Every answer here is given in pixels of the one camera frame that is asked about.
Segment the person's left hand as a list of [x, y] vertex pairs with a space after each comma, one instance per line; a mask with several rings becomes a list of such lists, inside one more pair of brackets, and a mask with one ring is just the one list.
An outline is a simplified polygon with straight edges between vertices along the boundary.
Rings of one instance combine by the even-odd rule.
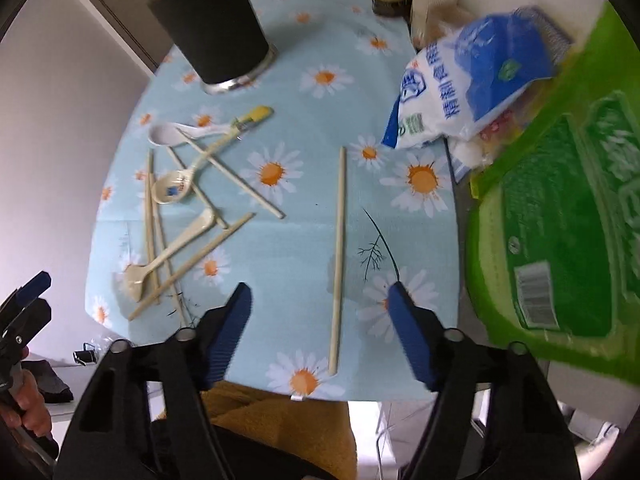
[[1, 405], [1, 417], [9, 428], [24, 426], [38, 438], [52, 436], [52, 420], [43, 396], [39, 392], [34, 375], [29, 370], [21, 370], [21, 387], [13, 397], [23, 411], [19, 415], [8, 406]]

